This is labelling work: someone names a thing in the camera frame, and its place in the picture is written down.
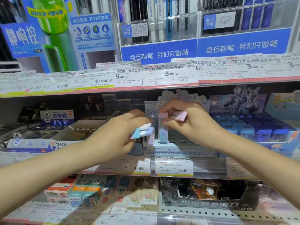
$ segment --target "white eraser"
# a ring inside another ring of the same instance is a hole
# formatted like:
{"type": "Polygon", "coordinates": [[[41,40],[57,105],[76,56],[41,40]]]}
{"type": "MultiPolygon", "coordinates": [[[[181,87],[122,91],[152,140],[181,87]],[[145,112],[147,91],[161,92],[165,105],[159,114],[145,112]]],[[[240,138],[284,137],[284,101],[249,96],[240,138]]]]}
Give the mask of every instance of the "white eraser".
{"type": "Polygon", "coordinates": [[[175,111],[172,114],[171,118],[176,120],[176,121],[184,121],[186,116],[187,116],[186,111],[175,111]]]}
{"type": "Polygon", "coordinates": [[[151,123],[147,123],[147,124],[144,124],[142,125],[139,129],[140,131],[143,131],[143,130],[147,130],[151,127],[151,123]]]}

